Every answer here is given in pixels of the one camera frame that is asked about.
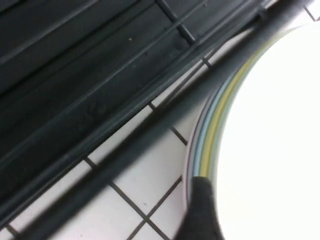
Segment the bright white surface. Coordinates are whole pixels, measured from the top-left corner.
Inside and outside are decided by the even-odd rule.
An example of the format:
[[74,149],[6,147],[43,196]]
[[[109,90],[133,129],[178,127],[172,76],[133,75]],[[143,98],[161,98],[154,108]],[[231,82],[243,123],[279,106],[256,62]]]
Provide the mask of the bright white surface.
[[281,39],[231,107],[218,156],[226,240],[320,239],[320,28]]
[[10,240],[12,239],[11,233],[7,229],[3,229],[0,231],[0,240]]

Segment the dark gray dish rack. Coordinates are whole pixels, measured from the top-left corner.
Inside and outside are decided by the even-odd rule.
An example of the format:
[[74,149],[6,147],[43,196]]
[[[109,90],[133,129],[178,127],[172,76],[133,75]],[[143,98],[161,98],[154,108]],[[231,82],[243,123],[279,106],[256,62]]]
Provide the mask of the dark gray dish rack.
[[206,54],[251,29],[207,74],[163,102],[21,239],[54,233],[307,1],[278,0],[266,8],[270,2],[0,3],[0,228],[191,66],[207,63]]

